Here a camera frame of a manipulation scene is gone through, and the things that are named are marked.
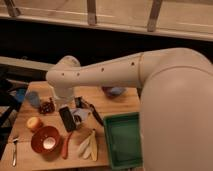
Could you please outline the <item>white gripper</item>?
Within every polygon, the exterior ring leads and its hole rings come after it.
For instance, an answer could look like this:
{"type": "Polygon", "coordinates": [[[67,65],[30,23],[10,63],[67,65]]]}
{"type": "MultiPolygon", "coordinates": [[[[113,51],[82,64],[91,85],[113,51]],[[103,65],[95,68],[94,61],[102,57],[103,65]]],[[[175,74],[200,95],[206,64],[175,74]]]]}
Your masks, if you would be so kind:
{"type": "Polygon", "coordinates": [[[61,108],[69,105],[74,100],[73,88],[54,88],[52,87],[53,98],[56,106],[61,108]]]}

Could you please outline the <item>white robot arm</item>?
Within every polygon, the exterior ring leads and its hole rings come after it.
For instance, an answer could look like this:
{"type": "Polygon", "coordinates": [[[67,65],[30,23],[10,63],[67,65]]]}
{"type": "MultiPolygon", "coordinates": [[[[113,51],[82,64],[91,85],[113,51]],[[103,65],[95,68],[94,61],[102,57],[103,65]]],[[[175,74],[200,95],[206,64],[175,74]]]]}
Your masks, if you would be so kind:
{"type": "Polygon", "coordinates": [[[213,63],[170,48],[81,67],[62,58],[46,74],[59,99],[74,86],[137,87],[144,171],[213,171],[213,63]]]}

